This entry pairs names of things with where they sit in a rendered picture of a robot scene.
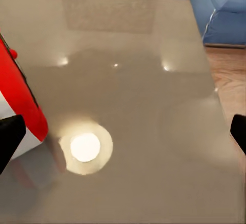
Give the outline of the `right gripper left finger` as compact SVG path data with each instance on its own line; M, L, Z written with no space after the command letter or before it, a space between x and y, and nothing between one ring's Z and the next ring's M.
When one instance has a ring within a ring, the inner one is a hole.
M21 114L0 120L0 175L26 134Z

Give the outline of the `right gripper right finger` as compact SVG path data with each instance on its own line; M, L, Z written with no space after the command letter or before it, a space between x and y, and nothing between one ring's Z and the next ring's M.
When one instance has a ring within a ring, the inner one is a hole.
M246 116L235 114L231 123L230 134L246 154Z

